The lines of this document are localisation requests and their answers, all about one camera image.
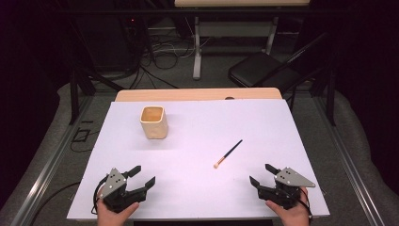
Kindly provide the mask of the black metal stand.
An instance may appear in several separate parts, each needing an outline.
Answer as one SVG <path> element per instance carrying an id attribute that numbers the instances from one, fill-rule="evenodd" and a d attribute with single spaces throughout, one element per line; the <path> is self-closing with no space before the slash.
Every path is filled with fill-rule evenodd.
<path id="1" fill-rule="evenodd" d="M 90 78 L 93 77 L 106 86 L 116 90 L 121 91 L 123 87 L 117 85 L 109 79 L 106 79 L 102 75 L 94 72 L 93 70 L 87 68 L 75 68 L 70 74 L 70 95 L 71 95 L 71 120 L 70 124 L 74 124 L 80 115 L 79 108 L 79 96 L 78 90 L 81 89 L 85 95 L 93 96 L 96 93 L 96 89 L 92 84 Z"/>

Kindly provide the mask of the black computer tower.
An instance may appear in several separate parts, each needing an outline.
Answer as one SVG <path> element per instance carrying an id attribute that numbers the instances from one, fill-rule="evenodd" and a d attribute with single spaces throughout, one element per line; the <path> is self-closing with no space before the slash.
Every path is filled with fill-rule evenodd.
<path id="1" fill-rule="evenodd" d="M 76 22 L 98 72 L 136 70 L 143 50 L 136 19 L 87 16 Z"/>

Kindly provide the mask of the person's left hand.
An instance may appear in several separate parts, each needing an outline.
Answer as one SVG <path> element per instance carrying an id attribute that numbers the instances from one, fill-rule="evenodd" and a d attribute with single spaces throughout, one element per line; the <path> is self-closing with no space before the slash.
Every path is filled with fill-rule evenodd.
<path id="1" fill-rule="evenodd" d="M 102 199 L 97 200 L 98 226 L 123 226 L 125 221 L 138 209 L 139 203 L 134 202 L 120 213 L 110 211 Z"/>

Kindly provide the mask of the beige square cup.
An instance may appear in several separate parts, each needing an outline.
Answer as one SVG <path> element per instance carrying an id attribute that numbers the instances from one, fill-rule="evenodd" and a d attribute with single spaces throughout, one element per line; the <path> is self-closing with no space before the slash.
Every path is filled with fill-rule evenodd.
<path id="1" fill-rule="evenodd" d="M 140 123 L 148 139 L 163 139 L 168 135 L 167 115 L 162 106 L 145 106 L 141 112 Z"/>

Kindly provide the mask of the black folding chair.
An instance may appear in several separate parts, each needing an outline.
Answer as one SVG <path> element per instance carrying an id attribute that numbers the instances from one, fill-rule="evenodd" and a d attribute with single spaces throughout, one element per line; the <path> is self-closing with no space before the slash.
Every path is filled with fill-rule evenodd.
<path id="1" fill-rule="evenodd" d="M 276 88 L 283 94 L 322 71 L 318 67 L 311 73 L 300 73 L 292 66 L 327 37 L 328 33 L 321 34 L 282 62 L 266 53 L 248 56 L 229 68 L 228 78 L 238 87 Z"/>

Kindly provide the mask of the aluminium floor rail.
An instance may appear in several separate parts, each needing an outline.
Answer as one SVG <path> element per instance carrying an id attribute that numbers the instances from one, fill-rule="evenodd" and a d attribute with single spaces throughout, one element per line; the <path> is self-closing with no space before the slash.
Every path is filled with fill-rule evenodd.
<path id="1" fill-rule="evenodd" d="M 338 156 L 340 157 L 340 161 L 342 162 L 343 169 L 351 186 L 353 187 L 356 197 L 359 200 L 359 204 L 365 216 L 367 217 L 370 226 L 386 226 L 383 218 L 376 208 L 375 202 L 373 201 L 369 190 L 366 188 L 366 185 L 361 179 L 355 163 L 353 162 L 343 143 L 342 137 L 337 127 L 333 126 L 327 117 L 327 108 L 324 105 L 323 99 L 320 97 L 314 97 L 313 102 L 317 107 L 318 113 L 321 115 L 332 142 L 334 143 L 334 146 L 338 152 Z"/>
<path id="2" fill-rule="evenodd" d="M 32 185 L 27 194 L 22 207 L 17 212 L 16 217 L 10 223 L 10 226 L 28 226 L 38 209 L 40 200 L 43 197 L 48 185 L 51 183 L 56 170 L 67 150 L 67 144 L 72 140 L 74 133 L 77 131 L 79 121 L 83 119 L 93 100 L 92 96 L 83 97 L 79 105 L 80 115 L 76 118 L 74 124 L 69 125 L 57 144 L 56 149 L 51 153 L 48 161 L 40 172 L 38 179 Z"/>

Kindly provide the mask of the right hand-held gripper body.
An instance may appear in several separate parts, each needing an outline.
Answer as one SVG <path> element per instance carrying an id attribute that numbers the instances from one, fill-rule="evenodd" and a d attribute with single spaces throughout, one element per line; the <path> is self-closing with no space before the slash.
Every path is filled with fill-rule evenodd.
<path id="1" fill-rule="evenodd" d="M 291 168 L 281 169 L 274 175 L 275 186 L 257 189 L 261 200 L 272 201 L 284 209 L 294 207 L 300 201 L 301 187 L 315 187 L 315 183 Z"/>

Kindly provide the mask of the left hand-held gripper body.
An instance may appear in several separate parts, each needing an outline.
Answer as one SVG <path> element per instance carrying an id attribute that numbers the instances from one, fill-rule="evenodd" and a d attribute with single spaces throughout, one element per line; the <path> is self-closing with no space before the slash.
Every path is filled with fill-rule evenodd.
<path id="1" fill-rule="evenodd" d="M 116 168 L 113 168 L 107 175 L 99 198 L 104 201 L 110 211 L 120 213 L 132 203 L 146 200 L 147 191 L 139 192 L 137 189 L 128 191 L 126 189 L 128 179 L 125 179 Z"/>

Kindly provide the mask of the person's right hand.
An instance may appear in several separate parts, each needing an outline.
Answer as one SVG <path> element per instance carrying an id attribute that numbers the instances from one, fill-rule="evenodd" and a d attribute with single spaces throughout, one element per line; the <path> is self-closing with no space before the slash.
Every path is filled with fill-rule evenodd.
<path id="1" fill-rule="evenodd" d="M 265 204 L 279 216 L 283 226 L 310 226 L 308 190 L 306 187 L 301 187 L 300 201 L 297 205 L 288 210 L 272 201 L 266 201 Z"/>

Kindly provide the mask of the black-handled makeup brush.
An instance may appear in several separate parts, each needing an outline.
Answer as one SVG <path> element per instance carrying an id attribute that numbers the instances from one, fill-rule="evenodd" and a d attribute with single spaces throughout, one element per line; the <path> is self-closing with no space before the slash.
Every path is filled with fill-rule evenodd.
<path id="1" fill-rule="evenodd" d="M 213 167 L 214 169 L 218 169 L 220 164 L 243 142 L 242 139 L 240 139 L 231 149 L 229 149 L 216 163 L 214 163 Z"/>

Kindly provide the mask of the white-legged background table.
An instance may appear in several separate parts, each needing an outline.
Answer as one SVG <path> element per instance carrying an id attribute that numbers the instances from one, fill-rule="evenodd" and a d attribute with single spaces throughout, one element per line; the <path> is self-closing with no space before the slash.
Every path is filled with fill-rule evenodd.
<path id="1" fill-rule="evenodd" d="M 263 7 L 307 7 L 311 0 L 175 0 L 177 8 L 255 8 Z M 201 37 L 267 37 L 264 52 L 272 49 L 279 18 L 272 17 L 266 22 L 201 22 L 198 16 L 194 20 L 193 39 L 195 59 L 193 78 L 200 79 L 201 70 Z"/>

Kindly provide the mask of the white table mat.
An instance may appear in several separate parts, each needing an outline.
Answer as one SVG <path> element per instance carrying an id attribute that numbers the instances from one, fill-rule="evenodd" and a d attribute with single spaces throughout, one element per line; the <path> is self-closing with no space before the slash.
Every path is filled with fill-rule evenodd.
<path id="1" fill-rule="evenodd" d="M 265 169 L 289 167 L 316 179 L 294 119 L 283 100 L 164 102 L 168 135 L 148 139 L 140 124 L 144 102 L 114 102 L 91 152 L 81 185 L 68 213 L 92 220 L 92 197 L 113 168 L 142 170 L 127 182 L 130 189 L 156 182 L 134 213 L 135 220 L 272 218 L 250 184 L 274 185 Z M 214 169 L 240 139 L 243 142 Z"/>

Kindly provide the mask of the wooden table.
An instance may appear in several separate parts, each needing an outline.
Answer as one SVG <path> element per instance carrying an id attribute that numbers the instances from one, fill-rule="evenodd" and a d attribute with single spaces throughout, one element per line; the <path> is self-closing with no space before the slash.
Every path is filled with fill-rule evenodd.
<path id="1" fill-rule="evenodd" d="M 125 89 L 116 102 L 208 101 L 228 99 L 281 99 L 276 88 Z"/>

